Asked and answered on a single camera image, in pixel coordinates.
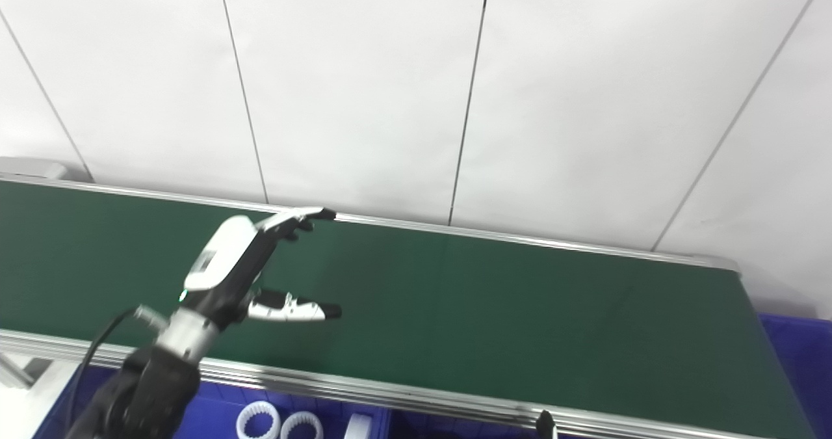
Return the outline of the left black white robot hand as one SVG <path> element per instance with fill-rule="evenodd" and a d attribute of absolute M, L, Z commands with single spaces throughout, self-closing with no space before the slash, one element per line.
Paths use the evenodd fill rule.
<path fill-rule="evenodd" d="M 247 318 L 271 323 L 305 323 L 342 317 L 340 305 L 315 302 L 283 291 L 254 289 L 281 240 L 311 232 L 312 220 L 335 220 L 325 207 L 294 207 L 261 222 L 235 215 L 221 223 L 185 276 L 179 305 L 217 329 Z"/>

